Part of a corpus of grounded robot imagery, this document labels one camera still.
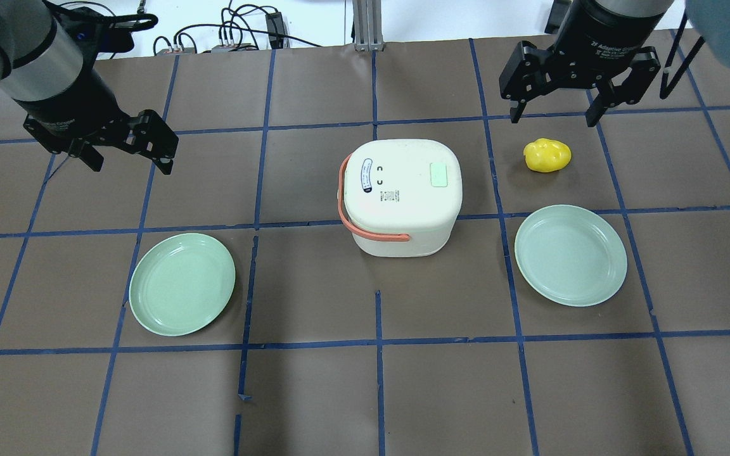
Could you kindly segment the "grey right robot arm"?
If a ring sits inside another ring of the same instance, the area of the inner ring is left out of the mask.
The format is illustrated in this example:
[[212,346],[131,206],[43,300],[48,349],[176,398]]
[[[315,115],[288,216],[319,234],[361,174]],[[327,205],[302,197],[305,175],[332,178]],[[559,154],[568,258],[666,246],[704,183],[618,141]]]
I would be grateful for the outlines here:
[[692,50],[674,67],[679,41],[665,61],[646,45],[649,35],[671,6],[669,1],[573,1],[557,29],[555,41],[539,49],[519,41],[499,75],[499,93],[510,102],[511,122],[518,122],[529,102],[559,89],[594,89],[586,110],[594,127],[611,108],[641,101],[660,76],[665,99],[702,46],[730,68],[730,1],[686,1],[677,38],[687,24],[699,35]]

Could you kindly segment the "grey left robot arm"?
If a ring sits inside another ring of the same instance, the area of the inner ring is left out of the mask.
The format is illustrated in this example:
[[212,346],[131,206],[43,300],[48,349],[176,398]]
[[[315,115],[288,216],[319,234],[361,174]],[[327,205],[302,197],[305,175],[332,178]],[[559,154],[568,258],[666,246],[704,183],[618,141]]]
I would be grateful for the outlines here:
[[94,69],[102,52],[131,50],[156,15],[104,16],[49,1],[0,1],[0,92],[26,112],[23,128],[52,154],[101,170],[98,146],[150,159],[170,174],[179,138],[154,110],[130,116]]

